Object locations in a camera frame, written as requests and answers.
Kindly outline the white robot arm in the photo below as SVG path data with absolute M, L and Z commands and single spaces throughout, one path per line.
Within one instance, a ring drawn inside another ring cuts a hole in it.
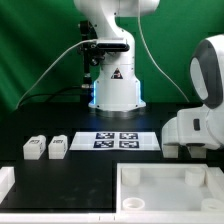
M 95 49 L 103 54 L 89 106 L 112 113 L 143 108 L 134 73 L 135 41 L 116 25 L 117 17 L 154 12 L 160 0 L 73 0 L 96 31 Z M 218 149 L 224 146 L 224 35 L 200 42 L 190 63 L 193 86 L 203 105 L 183 109 L 162 128 L 162 147 L 178 145 Z

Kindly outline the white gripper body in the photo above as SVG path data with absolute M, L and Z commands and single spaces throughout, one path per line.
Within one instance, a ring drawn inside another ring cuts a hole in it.
M 162 147 L 197 146 L 216 150 L 224 146 L 224 116 L 209 108 L 182 109 L 162 128 Z

